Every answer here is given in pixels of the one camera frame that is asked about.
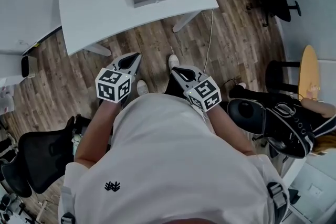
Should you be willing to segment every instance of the shoe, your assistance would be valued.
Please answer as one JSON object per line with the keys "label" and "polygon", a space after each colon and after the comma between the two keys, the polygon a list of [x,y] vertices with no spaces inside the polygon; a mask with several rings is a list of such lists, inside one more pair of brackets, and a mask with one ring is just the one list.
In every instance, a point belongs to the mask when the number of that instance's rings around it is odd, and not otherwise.
{"label": "shoe", "polygon": [[240,85],[240,86],[242,86],[244,89],[246,89],[246,83],[244,83],[244,82],[238,83],[237,85]]}
{"label": "shoe", "polygon": [[139,96],[149,93],[148,86],[143,80],[138,81],[136,88]]}
{"label": "shoe", "polygon": [[172,54],[169,56],[168,65],[169,65],[170,73],[172,72],[173,67],[177,67],[180,65],[180,61],[175,54]]}

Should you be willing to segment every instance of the forearm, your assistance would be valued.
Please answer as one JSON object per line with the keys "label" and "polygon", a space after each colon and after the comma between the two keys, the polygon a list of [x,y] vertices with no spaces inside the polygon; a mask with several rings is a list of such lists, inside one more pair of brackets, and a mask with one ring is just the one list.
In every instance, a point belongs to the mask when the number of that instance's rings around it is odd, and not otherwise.
{"label": "forearm", "polygon": [[301,100],[301,105],[315,113],[321,114],[324,118],[331,118],[336,114],[336,108],[332,104],[321,103],[308,98]]}
{"label": "forearm", "polygon": [[207,115],[217,136],[243,154],[255,155],[252,143],[219,105],[210,109]]}
{"label": "forearm", "polygon": [[75,162],[90,168],[104,156],[119,111],[120,104],[102,102],[78,145]]}

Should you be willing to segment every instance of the strap buckle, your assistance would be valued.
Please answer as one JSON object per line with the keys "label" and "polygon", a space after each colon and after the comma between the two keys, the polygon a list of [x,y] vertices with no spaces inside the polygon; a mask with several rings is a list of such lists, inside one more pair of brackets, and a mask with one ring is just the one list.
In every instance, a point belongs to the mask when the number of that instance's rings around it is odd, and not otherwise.
{"label": "strap buckle", "polygon": [[75,224],[76,219],[73,214],[67,212],[61,218],[61,224]]}
{"label": "strap buckle", "polygon": [[285,192],[283,191],[284,189],[279,183],[275,183],[274,185],[270,185],[270,184],[268,184],[267,186],[268,192],[271,198],[273,199],[276,208],[279,209],[282,206],[287,204],[287,201],[285,198]]}

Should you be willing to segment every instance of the blonde hair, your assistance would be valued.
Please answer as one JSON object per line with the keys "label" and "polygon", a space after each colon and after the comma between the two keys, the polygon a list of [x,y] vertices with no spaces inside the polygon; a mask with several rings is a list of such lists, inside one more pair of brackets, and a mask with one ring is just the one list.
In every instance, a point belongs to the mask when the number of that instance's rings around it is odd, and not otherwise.
{"label": "blonde hair", "polygon": [[336,148],[336,131],[317,137],[312,151],[319,154],[331,148]]}

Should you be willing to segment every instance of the white t-shirt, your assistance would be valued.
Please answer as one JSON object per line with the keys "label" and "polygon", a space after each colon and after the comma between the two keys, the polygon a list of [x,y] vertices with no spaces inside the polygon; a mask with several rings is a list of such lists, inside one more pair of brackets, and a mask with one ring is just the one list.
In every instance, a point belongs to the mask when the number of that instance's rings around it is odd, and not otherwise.
{"label": "white t-shirt", "polygon": [[[116,182],[120,189],[106,190]],[[64,185],[79,224],[260,224],[274,221],[268,182],[285,187],[266,155],[245,156],[210,132],[185,100],[150,93],[118,115],[111,150],[98,163],[67,165]]]}

